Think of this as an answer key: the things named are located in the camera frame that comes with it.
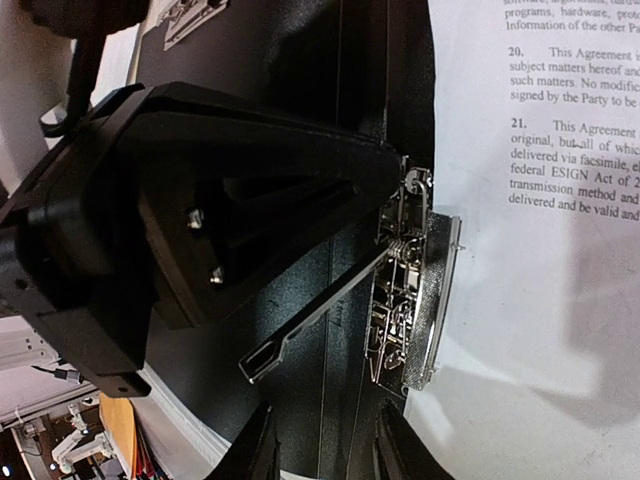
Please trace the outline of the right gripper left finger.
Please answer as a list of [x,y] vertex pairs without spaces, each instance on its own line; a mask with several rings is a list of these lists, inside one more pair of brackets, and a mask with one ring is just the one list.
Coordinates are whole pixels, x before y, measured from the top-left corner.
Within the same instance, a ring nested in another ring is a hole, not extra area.
[[273,407],[262,402],[206,480],[277,480],[280,442]]

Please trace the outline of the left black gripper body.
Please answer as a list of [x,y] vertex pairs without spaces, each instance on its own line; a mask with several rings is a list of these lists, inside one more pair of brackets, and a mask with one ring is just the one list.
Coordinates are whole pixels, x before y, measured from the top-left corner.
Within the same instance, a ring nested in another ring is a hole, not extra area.
[[1,297],[91,383],[144,397],[149,322],[165,291],[152,239],[162,185],[134,137],[165,90],[111,93],[1,210]]

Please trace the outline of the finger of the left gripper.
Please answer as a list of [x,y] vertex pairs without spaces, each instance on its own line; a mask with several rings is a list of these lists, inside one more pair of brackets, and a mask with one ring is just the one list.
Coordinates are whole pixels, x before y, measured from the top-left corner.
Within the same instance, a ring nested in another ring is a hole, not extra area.
[[86,311],[105,329],[227,320],[400,178],[385,143],[183,82],[116,90],[85,121],[114,126],[88,190],[110,270]]

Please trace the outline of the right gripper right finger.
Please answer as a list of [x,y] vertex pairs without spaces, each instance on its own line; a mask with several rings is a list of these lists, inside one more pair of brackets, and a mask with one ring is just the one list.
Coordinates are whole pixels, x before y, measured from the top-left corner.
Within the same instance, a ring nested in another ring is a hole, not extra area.
[[393,402],[380,405],[372,449],[375,479],[454,479],[429,452]]

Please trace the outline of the black file folder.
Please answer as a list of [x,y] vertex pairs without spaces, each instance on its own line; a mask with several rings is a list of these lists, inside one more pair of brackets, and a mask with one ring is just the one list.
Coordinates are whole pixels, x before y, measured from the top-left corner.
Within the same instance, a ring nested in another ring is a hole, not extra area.
[[[149,23],[137,79],[184,81],[386,140],[422,165],[433,158],[433,43],[425,1],[233,1],[171,49]],[[385,390],[364,347],[369,281],[287,347],[260,383],[239,359],[371,247],[368,215],[310,251],[222,325],[172,330],[153,321],[146,376],[197,447],[170,470],[199,479],[262,401],[274,409],[289,477],[370,479]]]

